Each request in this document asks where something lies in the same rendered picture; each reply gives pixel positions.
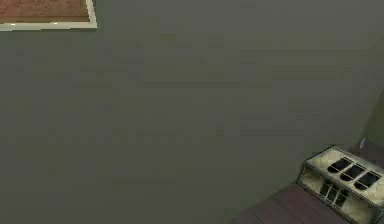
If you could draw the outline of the white framed brown picture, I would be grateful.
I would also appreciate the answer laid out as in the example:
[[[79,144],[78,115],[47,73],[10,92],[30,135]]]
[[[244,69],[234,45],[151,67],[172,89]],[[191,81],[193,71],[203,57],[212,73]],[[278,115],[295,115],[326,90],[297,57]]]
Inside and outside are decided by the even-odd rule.
[[[93,0],[0,0],[0,32],[97,28]]]

